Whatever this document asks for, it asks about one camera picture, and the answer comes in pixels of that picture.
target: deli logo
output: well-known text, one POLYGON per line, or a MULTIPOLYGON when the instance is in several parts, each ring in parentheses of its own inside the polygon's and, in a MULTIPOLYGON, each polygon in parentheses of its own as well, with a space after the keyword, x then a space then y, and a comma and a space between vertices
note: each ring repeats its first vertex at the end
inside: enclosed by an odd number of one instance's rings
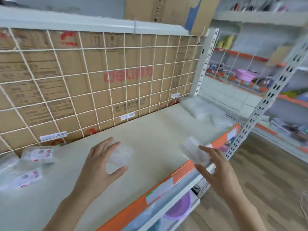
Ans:
MULTIPOLYGON (((139 77, 152 77, 153 76, 153 67, 141 67, 141 68, 132 68, 126 69, 126 79, 138 79, 139 77)), ((104 81, 113 83, 114 81, 122 82, 125 80, 125 70, 112 70, 109 71, 109 79, 108 73, 104 73, 104 81)))
MULTIPOLYGON (((61 36, 61 40, 65 40, 66 37, 75 37, 75 32, 74 31, 64 31, 64 32, 60 32, 61 36)), ((62 42, 63 45, 68 45, 68 46, 77 46, 76 42, 62 42)))

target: purple plastic bowl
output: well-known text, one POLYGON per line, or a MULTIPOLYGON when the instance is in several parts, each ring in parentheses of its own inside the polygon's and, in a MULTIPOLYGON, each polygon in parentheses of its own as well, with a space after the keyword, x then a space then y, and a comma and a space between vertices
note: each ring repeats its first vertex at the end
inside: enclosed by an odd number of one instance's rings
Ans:
POLYGON ((175 205, 172 206, 165 214, 164 217, 169 220, 180 220, 187 216, 192 205, 190 191, 188 191, 175 205))
POLYGON ((235 76, 241 80, 244 80, 246 82, 251 82, 257 75, 255 73, 252 73, 248 70, 244 69, 236 69, 235 70, 235 76))

